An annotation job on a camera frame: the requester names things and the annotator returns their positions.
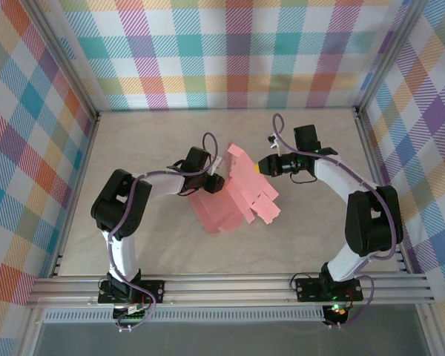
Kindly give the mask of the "pink paper box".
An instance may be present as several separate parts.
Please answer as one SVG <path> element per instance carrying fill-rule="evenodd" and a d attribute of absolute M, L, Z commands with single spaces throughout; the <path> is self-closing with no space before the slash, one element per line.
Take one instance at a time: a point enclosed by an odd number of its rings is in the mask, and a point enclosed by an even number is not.
<path fill-rule="evenodd" d="M 272 223 L 280 214 L 274 202 L 278 192 L 256 172 L 249 155 L 231 142 L 222 163 L 227 173 L 222 189 L 214 194 L 200 189 L 188 198 L 205 231 L 209 234 L 231 232 L 256 217 L 267 225 Z"/>

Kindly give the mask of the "aluminium right side rail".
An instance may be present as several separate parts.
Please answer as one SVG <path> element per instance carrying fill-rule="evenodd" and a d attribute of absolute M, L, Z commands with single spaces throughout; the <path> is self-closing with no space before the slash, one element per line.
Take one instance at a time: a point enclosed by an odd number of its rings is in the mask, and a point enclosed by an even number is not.
<path fill-rule="evenodd" d="M 373 141 L 368 134 L 366 120 L 363 118 L 363 114 L 360 113 L 357 107 L 352 108 L 352 114 L 368 162 L 369 171 L 372 175 L 372 180 L 380 186 L 387 186 L 388 182 L 380 169 L 380 160 L 377 157 Z M 398 263 L 398 268 L 401 272 L 410 273 L 409 261 L 405 257 L 402 242 L 403 240 L 396 245 L 395 253 L 392 258 Z"/>

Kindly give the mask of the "aluminium rail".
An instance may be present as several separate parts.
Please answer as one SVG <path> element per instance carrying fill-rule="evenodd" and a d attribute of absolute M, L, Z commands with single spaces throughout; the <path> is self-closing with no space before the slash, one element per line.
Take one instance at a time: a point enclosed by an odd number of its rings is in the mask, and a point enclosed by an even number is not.
<path fill-rule="evenodd" d="M 70 230 L 73 224 L 73 218 L 75 217 L 76 208 L 79 202 L 79 196 L 82 191 L 85 174 L 88 169 L 88 164 L 92 154 L 94 142 L 96 140 L 96 135 L 99 130 L 99 123 L 101 117 L 102 117 L 102 112 L 98 111 L 96 113 L 96 118 L 94 119 L 93 124 L 91 125 L 89 140 L 85 147 L 85 154 L 82 158 L 82 163 L 79 167 L 78 171 L 79 175 L 77 176 L 76 186 L 73 195 L 71 197 L 69 209 L 67 210 L 66 220 L 62 227 L 62 231 L 60 232 L 59 238 L 56 241 L 56 245 L 53 250 L 53 255 L 50 260 L 49 268 L 47 269 L 47 272 L 44 275 L 44 277 L 47 279 L 54 278 L 59 275 L 61 261 L 64 256 L 68 237 L 70 236 Z"/>
<path fill-rule="evenodd" d="M 387 186 L 388 182 L 380 169 L 380 160 L 377 157 L 373 141 L 368 134 L 366 120 L 363 118 L 363 114 L 360 113 L 357 107 L 352 108 L 352 114 L 368 162 L 369 171 L 372 175 L 372 180 L 380 186 Z M 398 268 L 401 272 L 410 273 L 409 261 L 405 257 L 402 242 L 403 240 L 396 245 L 395 253 L 392 258 L 398 263 Z"/>

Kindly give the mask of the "aluminium frame beam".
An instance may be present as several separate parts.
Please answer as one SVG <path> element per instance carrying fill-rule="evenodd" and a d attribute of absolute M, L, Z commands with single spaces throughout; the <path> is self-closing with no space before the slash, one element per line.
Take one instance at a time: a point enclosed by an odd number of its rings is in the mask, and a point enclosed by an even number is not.
<path fill-rule="evenodd" d="M 358 285 L 337 297 L 321 300 L 313 291 L 313 274 L 159 274 L 146 276 L 159 281 L 163 297 L 159 308 L 255 307 L 342 304 L 430 304 L 435 298 L 422 274 L 371 272 Z M 99 275 L 57 276 L 38 279 L 27 307 L 97 307 Z"/>

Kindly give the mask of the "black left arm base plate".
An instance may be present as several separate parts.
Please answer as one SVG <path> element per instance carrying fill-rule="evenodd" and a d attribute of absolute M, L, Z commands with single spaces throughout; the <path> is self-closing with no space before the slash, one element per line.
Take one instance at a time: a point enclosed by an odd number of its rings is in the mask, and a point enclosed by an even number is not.
<path fill-rule="evenodd" d="M 154 296 L 157 303 L 163 301 L 165 282 L 163 280 L 140 280 L 136 281 L 139 289 L 129 286 L 119 280 L 102 280 L 98 287 L 99 293 L 97 303 L 99 304 L 135 304 L 151 303 L 151 296 L 142 292 L 145 289 Z"/>

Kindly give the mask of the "aluminium left side rail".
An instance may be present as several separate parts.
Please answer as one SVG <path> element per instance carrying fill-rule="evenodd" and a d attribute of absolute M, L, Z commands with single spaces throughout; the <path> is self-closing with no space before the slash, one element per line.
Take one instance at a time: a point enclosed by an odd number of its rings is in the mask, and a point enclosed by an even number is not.
<path fill-rule="evenodd" d="M 96 118 L 94 119 L 93 124 L 91 125 L 89 140 L 85 147 L 85 154 L 82 158 L 82 163 L 79 167 L 78 171 L 79 175 L 77 176 L 76 186 L 73 195 L 71 197 L 69 209 L 67 210 L 66 220 L 62 227 L 62 231 L 60 232 L 59 238 L 56 241 L 56 245 L 53 250 L 53 255 L 50 260 L 49 268 L 47 269 L 47 272 L 44 275 L 44 277 L 47 279 L 54 278 L 59 275 L 61 261 L 64 256 L 68 237 L 70 236 L 70 230 L 73 224 L 73 218 L 75 217 L 76 208 L 79 202 L 79 196 L 82 191 L 85 174 L 88 169 L 88 164 L 92 154 L 94 142 L 96 140 L 96 135 L 99 130 L 99 123 L 101 117 L 102 117 L 102 112 L 98 111 L 96 113 Z"/>

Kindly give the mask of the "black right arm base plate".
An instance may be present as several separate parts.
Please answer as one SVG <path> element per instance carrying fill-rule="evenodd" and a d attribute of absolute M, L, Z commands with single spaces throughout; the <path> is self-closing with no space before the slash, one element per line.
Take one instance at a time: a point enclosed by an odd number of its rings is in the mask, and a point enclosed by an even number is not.
<path fill-rule="evenodd" d="M 299 278 L 295 280 L 298 302 L 351 302 L 362 301 L 360 281 L 350 279 L 343 282 L 327 282 L 320 278 Z"/>

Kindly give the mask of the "aluminium right corner post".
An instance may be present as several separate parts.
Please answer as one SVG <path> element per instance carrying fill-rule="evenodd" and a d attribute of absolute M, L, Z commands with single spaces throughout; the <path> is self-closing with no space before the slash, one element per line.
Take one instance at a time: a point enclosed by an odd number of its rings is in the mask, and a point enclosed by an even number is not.
<path fill-rule="evenodd" d="M 383 80 L 406 44 L 406 40 L 428 2 L 429 0 L 409 0 L 405 6 L 403 16 L 396 16 L 399 21 L 395 22 L 395 29 L 389 30 L 386 34 L 380 46 L 382 53 L 377 55 L 379 59 L 375 61 L 377 65 L 372 72 L 369 72 L 369 80 L 364 81 L 360 96 L 356 99 L 353 106 L 353 110 L 358 116 L 365 113 L 374 100 Z"/>

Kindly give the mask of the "aluminium corner post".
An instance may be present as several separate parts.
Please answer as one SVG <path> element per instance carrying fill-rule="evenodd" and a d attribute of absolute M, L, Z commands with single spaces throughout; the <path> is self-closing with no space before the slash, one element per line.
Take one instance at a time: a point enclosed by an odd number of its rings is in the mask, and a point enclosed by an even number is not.
<path fill-rule="evenodd" d="M 82 80 L 78 76 L 78 72 L 73 67 L 70 57 L 62 45 L 59 37 L 56 35 L 50 21 L 47 19 L 38 0 L 19 0 L 25 11 L 29 15 L 31 21 L 37 27 L 37 30 L 44 39 L 48 50 L 56 60 L 57 65 L 62 70 L 65 78 L 73 88 L 76 97 L 84 107 L 86 114 L 94 121 L 99 120 L 99 110 L 96 109 L 88 91 Z"/>
<path fill-rule="evenodd" d="M 405 6 L 403 16 L 396 16 L 399 21 L 395 22 L 395 29 L 389 30 L 386 34 L 380 46 L 382 53 L 377 55 L 379 59 L 375 61 L 377 65 L 372 72 L 369 72 L 369 80 L 364 81 L 360 96 L 356 99 L 353 106 L 353 110 L 358 116 L 365 113 L 374 100 L 383 80 L 406 44 L 406 40 L 428 2 L 429 0 L 409 0 Z"/>

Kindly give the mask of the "aluminium left corner post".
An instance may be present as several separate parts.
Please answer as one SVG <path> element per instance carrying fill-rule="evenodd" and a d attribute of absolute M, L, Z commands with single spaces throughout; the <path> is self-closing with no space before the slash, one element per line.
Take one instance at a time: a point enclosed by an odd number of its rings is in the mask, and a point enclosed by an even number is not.
<path fill-rule="evenodd" d="M 94 121 L 99 120 L 99 110 L 96 109 L 88 91 L 82 80 L 78 76 L 78 72 L 73 67 L 70 57 L 62 45 L 59 37 L 56 35 L 50 21 L 47 19 L 38 0 L 19 0 L 25 11 L 29 15 L 31 21 L 37 27 L 37 30 L 44 39 L 48 50 L 56 60 L 57 65 L 62 70 L 65 78 L 73 88 L 76 97 L 84 107 L 86 114 Z"/>

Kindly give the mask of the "aluminium frame leg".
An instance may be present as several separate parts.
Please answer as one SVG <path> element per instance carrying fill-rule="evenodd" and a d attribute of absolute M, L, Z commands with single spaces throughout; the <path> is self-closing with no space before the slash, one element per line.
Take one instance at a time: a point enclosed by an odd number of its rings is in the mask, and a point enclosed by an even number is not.
<path fill-rule="evenodd" d="M 431 356 L 444 356 L 444 348 L 429 304 L 417 304 L 416 309 L 421 322 L 423 335 L 426 339 Z"/>
<path fill-rule="evenodd" d="M 24 325 L 20 329 L 15 356 L 33 356 L 42 324 L 45 319 L 46 308 L 27 309 L 24 314 Z"/>

